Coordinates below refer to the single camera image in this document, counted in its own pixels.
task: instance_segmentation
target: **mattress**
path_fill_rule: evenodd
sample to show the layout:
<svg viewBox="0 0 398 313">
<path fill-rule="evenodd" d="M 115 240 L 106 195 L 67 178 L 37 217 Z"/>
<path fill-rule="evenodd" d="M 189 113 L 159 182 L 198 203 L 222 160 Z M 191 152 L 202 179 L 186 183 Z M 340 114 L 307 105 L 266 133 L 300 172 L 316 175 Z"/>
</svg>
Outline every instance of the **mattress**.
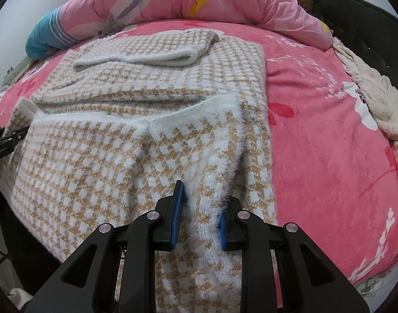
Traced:
<svg viewBox="0 0 398 313">
<path fill-rule="evenodd" d="M 254 26 L 188 20 L 133 25 L 103 39 L 195 28 L 263 47 L 276 223 L 299 224 L 353 284 L 398 262 L 397 158 L 333 49 Z M 64 54 L 38 62 L 0 94 L 0 127 Z"/>
</svg>

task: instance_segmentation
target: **brown and white checkered fabric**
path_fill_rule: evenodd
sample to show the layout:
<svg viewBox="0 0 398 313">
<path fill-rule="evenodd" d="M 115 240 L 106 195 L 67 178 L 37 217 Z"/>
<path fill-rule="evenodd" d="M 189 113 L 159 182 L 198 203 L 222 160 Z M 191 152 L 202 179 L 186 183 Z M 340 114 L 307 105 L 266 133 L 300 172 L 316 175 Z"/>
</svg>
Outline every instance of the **brown and white checkered fabric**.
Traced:
<svg viewBox="0 0 398 313">
<path fill-rule="evenodd" d="M 25 100 L 18 105 L 8 127 L 27 117 L 32 125 L 16 152 L 0 160 L 0 189 L 63 261 L 98 224 L 131 222 L 183 180 L 189 201 L 179 243 L 157 255 L 157 307 L 232 312 L 239 309 L 241 258 L 220 247 L 225 196 L 275 223 L 262 50 L 209 30 L 167 36 L 182 45 L 214 42 L 183 68 L 107 62 L 71 69 L 97 46 L 149 53 L 164 35 L 69 51 L 33 97 L 44 113 L 25 111 L 33 108 Z"/>
</svg>

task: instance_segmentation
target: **fuzzy knit sweater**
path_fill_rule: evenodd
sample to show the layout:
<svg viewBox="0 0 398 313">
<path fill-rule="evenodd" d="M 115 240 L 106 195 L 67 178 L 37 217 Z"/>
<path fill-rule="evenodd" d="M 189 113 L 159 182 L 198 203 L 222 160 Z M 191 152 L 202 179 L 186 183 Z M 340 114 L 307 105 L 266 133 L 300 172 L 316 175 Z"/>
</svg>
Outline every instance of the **fuzzy knit sweater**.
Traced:
<svg viewBox="0 0 398 313">
<path fill-rule="evenodd" d="M 19 101 L 6 130 L 31 127 L 0 160 L 0 190 L 64 261 L 183 180 L 179 243 L 156 257 L 158 310 L 238 311 L 241 256 L 221 250 L 218 221 L 229 194 L 276 222 L 264 76 L 259 45 L 211 30 L 94 40 Z"/>
</svg>

